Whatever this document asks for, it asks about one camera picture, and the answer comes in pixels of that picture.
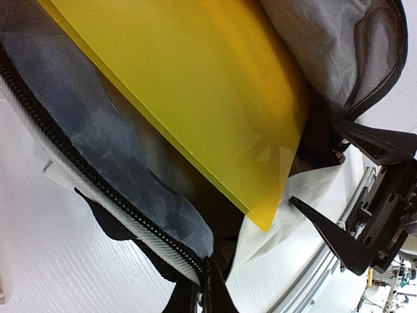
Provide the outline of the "yellow hardcover book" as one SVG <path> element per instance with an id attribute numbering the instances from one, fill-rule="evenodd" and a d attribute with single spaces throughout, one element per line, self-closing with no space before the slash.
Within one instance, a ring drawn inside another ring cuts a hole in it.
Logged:
<path id="1" fill-rule="evenodd" d="M 261 230 L 311 89 L 257 1 L 43 1 L 107 79 Z"/>

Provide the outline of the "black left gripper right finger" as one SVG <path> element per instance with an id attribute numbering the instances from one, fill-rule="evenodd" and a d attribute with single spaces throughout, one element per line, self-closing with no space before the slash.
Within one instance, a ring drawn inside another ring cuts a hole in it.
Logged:
<path id="1" fill-rule="evenodd" d="M 237 313 L 238 310 L 229 294 L 222 272 L 212 258 L 203 262 L 203 282 L 201 284 L 203 312 Z"/>

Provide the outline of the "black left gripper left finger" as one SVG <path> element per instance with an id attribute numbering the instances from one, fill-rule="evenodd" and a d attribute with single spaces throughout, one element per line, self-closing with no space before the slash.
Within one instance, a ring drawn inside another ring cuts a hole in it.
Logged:
<path id="1" fill-rule="evenodd" d="M 181 276 L 173 293 L 166 304 L 163 313 L 196 313 L 198 285 L 188 278 Z"/>

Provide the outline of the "beige canvas student bag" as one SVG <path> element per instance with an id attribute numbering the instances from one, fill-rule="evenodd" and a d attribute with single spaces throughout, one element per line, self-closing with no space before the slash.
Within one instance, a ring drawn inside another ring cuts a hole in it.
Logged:
<path id="1" fill-rule="evenodd" d="M 107 79 L 46 12 L 43 1 L 1 2 L 1 82 L 51 157 L 73 180 L 100 225 L 133 240 L 159 272 L 203 281 L 212 258 L 232 266 L 264 253 L 278 213 L 295 196 L 315 210 L 342 170 L 373 163 L 335 131 L 398 81 L 407 58 L 401 1 L 257 1 L 311 89 L 311 104 L 268 231 L 213 185 Z"/>

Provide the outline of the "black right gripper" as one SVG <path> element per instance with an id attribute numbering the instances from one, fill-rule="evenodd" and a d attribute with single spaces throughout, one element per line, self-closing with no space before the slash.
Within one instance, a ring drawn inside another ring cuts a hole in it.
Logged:
<path id="1" fill-rule="evenodd" d="M 373 163 L 397 164 L 383 166 L 373 183 L 361 190 L 346 231 L 301 199 L 291 196 L 289 201 L 346 269 L 356 275 L 369 267 L 383 273 L 408 236 L 402 223 L 416 210 L 416 135 L 346 120 L 336 120 L 335 131 Z"/>

